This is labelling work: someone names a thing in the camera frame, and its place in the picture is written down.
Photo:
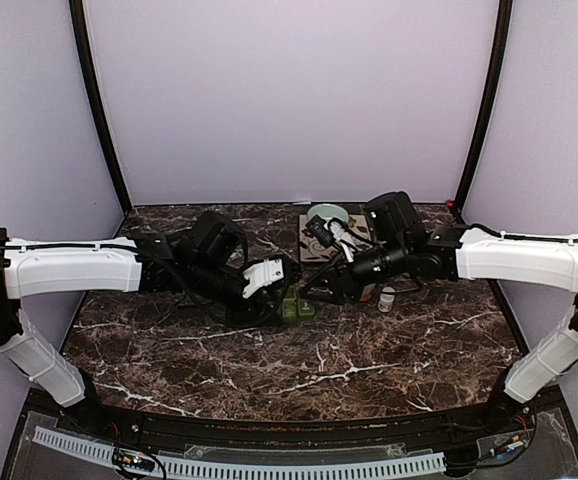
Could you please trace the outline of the green pill organizer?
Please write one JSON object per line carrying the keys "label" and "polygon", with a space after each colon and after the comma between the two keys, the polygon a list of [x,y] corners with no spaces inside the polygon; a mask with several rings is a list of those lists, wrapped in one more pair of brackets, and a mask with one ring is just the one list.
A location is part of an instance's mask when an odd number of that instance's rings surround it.
{"label": "green pill organizer", "polygon": [[302,298],[294,286],[287,290],[279,312],[281,320],[286,324],[309,321],[316,315],[314,303]]}

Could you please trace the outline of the orange grey-capped pill bottle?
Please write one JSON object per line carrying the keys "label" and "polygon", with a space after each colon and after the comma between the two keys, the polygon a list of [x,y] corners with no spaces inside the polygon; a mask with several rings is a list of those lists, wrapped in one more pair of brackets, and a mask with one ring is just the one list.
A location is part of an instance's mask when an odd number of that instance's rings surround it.
{"label": "orange grey-capped pill bottle", "polygon": [[373,292],[375,289],[374,284],[365,285],[362,289],[359,301],[360,302],[368,302],[371,300]]}

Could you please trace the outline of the small white pill bottle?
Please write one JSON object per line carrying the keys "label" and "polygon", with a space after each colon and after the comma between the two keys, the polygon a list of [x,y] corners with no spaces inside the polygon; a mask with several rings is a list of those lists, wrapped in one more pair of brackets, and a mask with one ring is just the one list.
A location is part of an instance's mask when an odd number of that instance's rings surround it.
{"label": "small white pill bottle", "polygon": [[379,296],[377,308],[381,313],[388,313],[392,310],[395,301],[396,291],[390,286],[385,286]]}

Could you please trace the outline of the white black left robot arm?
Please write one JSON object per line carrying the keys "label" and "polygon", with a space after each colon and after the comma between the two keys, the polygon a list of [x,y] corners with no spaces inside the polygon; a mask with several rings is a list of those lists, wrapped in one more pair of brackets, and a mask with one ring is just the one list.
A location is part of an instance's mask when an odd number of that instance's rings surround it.
{"label": "white black left robot arm", "polygon": [[85,374],[32,326],[22,299],[76,291],[181,292],[201,308],[222,307],[227,325],[250,328],[275,317],[293,272],[283,256],[244,258],[233,267],[229,260],[237,250],[249,253],[244,230],[214,211],[173,233],[97,241],[28,241],[0,228],[0,353],[71,409],[72,421],[86,434],[103,435],[109,412],[96,403]]}

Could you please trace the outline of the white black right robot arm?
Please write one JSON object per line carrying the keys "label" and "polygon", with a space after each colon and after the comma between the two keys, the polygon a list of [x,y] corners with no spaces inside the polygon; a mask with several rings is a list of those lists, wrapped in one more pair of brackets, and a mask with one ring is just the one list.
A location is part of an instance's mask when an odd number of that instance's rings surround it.
{"label": "white black right robot arm", "polygon": [[339,253],[302,287],[303,298],[342,305],[402,274],[430,280],[505,280],[574,293],[572,307],[555,330],[501,376],[500,386],[479,413],[486,432],[503,432],[516,420],[519,406],[578,361],[578,234],[512,234],[481,224],[429,231],[405,192],[380,195],[363,211],[375,238],[360,252],[353,250],[340,219],[315,215],[308,220],[308,232]]}

